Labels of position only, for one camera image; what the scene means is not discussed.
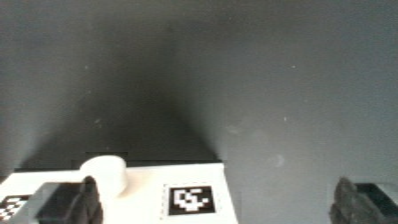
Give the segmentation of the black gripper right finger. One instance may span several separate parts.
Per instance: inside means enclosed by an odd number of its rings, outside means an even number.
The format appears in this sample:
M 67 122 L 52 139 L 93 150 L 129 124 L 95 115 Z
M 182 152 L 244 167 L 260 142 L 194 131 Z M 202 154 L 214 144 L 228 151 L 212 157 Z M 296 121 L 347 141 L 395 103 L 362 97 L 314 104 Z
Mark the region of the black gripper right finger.
M 340 178 L 331 224 L 398 224 L 398 185 Z

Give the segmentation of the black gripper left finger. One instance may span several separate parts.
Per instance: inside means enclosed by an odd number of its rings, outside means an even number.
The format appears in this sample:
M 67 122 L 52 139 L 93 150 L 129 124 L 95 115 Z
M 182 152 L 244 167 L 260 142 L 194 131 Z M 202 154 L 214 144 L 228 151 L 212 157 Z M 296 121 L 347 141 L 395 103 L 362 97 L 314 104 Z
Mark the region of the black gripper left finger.
M 104 224 L 97 180 L 47 182 L 29 199 L 24 224 Z

